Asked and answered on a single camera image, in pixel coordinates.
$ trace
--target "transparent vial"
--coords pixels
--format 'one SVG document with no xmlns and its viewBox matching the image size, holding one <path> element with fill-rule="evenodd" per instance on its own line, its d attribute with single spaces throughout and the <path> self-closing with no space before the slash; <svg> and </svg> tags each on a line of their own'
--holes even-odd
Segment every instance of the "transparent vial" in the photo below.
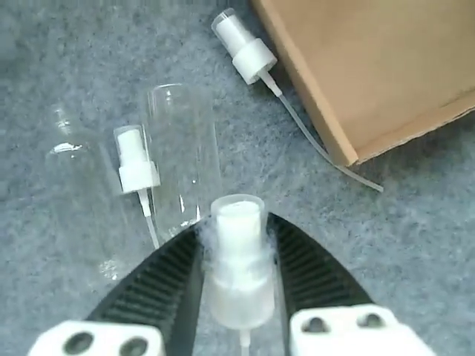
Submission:
<svg viewBox="0 0 475 356">
<path fill-rule="evenodd" d="M 184 84 L 147 92 L 147 109 L 147 149 L 160 175 L 152 190 L 154 220 L 170 240 L 206 216 L 221 195 L 214 117 L 202 90 Z"/>
<path fill-rule="evenodd" d="M 141 260 L 119 184 L 96 134 L 52 108 L 44 178 L 53 215 L 62 291 L 88 298 L 115 285 Z"/>
</svg>

